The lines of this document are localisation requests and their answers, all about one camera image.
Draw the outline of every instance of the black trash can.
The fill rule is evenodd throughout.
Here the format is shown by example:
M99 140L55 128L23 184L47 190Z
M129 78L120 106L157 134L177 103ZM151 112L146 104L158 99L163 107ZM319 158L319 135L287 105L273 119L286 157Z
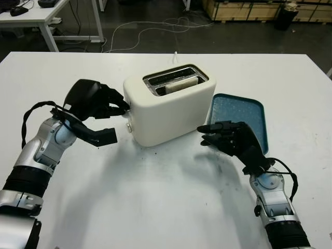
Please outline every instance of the black trash can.
M274 23L277 30L287 30L294 17L299 13L295 3L286 3L281 7L278 17Z

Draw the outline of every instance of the wooden crate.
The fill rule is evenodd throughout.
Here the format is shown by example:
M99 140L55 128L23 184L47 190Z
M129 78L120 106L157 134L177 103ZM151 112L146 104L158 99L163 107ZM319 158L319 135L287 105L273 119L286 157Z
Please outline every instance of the wooden crate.
M248 20L274 20L280 4L253 4Z
M250 11L249 3L216 3L214 0L203 0L203 7L213 21L245 21Z
M321 0L320 3L332 4L332 0Z
M332 22L332 6L317 6L310 22Z
M332 6L305 4L317 0L297 2L299 13L293 21L332 22ZM203 7L213 21L268 21L275 20L281 4L276 3L216 3L214 0L202 0Z
M217 21L245 21L248 17L249 11L250 4L246 3L219 4L215 19Z
M316 5L299 4L297 9L299 13L294 17L293 22L309 22L316 9Z
M218 3L214 2L214 0L202 0L203 8L205 9L206 13L209 15L211 20L215 20L217 5Z

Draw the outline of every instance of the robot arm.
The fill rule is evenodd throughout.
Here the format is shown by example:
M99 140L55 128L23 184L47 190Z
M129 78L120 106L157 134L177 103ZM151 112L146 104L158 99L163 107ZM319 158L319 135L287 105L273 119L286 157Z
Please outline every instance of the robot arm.
M292 205L297 190L296 175L273 167L275 161L282 162L265 158L252 129L244 122L223 121L197 130L212 134L202 136L201 145L213 145L230 156L237 156L245 165L242 171L250 175L251 188L257 195L254 213L260 216L272 248L312 248ZM290 174L295 180L290 198L285 194L282 174Z
M54 106L53 117L45 120L37 135L25 144L26 120L35 108L43 105ZM114 128L92 131L82 121L88 117L123 115L128 109L116 90L81 79L68 93L63 108L53 102L41 102L24 115L23 150L0 191L0 248L37 247L42 224L34 216L42 209L44 192L64 151L77 137L94 146L117 142Z

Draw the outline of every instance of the desk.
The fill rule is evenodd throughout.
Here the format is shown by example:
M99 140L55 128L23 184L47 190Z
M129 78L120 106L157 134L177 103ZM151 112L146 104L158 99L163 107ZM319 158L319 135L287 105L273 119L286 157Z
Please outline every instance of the desk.
M22 117L33 104L54 100L61 105L80 78L123 93L128 75L169 66L172 58L10 53L0 64L0 183L21 151ZM293 205L303 228L314 247L330 248L330 79L300 54L179 54L178 60L209 68L217 79L216 93L262 102L268 156L280 158L298 175ZM44 107L32 113L27 140L50 117L49 111ZM115 127L119 142L95 148L77 140L64 153L38 217L43 223L39 248L270 248L238 159L200 146L197 132L143 148L125 123L123 117L85 122L94 130ZM290 195L292 180L286 176L285 181Z
M37 0L33 1L35 2L34 7L20 16L12 17L9 12L1 13L0 27L39 27L49 50L52 52L59 52L55 40L104 41L96 0L91 0L91 3L96 20L98 36L53 36L48 23L65 6L65 4L69 2L69 0L59 0L53 8L41 8L38 5ZM30 8L31 3L28 3L26 7Z

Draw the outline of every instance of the computer mouse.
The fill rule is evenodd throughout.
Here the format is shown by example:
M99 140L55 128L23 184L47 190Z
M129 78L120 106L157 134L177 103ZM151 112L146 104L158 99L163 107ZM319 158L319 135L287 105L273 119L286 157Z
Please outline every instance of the computer mouse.
M11 10L10 10L10 15L12 17L16 17L16 16L19 16L21 14L24 14L28 12L28 9L27 8L24 8L22 6L16 6L16 7L13 7Z

